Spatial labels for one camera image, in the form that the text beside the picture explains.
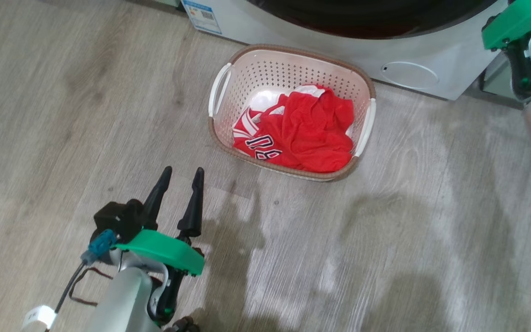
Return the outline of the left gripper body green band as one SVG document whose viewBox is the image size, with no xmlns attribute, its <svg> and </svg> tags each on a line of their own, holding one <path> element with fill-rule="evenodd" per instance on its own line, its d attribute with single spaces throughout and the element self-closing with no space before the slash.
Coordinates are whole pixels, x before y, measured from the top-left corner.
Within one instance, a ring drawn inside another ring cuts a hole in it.
<svg viewBox="0 0 531 332">
<path fill-rule="evenodd" d="M 117 292 L 126 295 L 115 303 L 129 310 L 128 323 L 166 326 L 175 315 L 183 279 L 204 271 L 204 254 L 192 246 L 190 238 L 152 230 L 142 230 L 129 243 L 116 244 L 115 250 Z"/>
</svg>

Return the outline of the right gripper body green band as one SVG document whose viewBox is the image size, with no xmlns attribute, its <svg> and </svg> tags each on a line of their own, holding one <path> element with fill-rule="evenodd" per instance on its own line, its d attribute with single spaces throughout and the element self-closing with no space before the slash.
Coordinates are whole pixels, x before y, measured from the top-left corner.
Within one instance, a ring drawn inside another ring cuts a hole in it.
<svg viewBox="0 0 531 332">
<path fill-rule="evenodd" d="M 531 0 L 513 0 L 481 29 L 485 50 L 501 51 L 511 68 L 511 89 L 531 100 Z"/>
</svg>

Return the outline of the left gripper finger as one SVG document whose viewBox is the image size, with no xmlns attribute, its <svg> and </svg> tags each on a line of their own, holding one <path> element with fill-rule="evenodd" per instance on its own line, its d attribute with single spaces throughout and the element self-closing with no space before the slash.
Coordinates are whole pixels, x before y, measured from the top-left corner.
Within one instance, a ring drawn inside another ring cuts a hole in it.
<svg viewBox="0 0 531 332">
<path fill-rule="evenodd" d="M 160 211 L 160 206 L 164 198 L 164 194 L 169 188 L 171 180 L 171 166 L 167 166 L 162 171 L 160 178 L 156 185 L 149 193 L 146 201 L 143 204 L 142 212 L 142 227 L 143 229 L 150 229 L 156 231 L 158 229 L 157 217 Z"/>
<path fill-rule="evenodd" d="M 204 179 L 205 172 L 198 167 L 192 181 L 192 196 L 188 202 L 183 218 L 179 220 L 178 239 L 195 238 L 201 235 L 204 211 Z"/>
</svg>

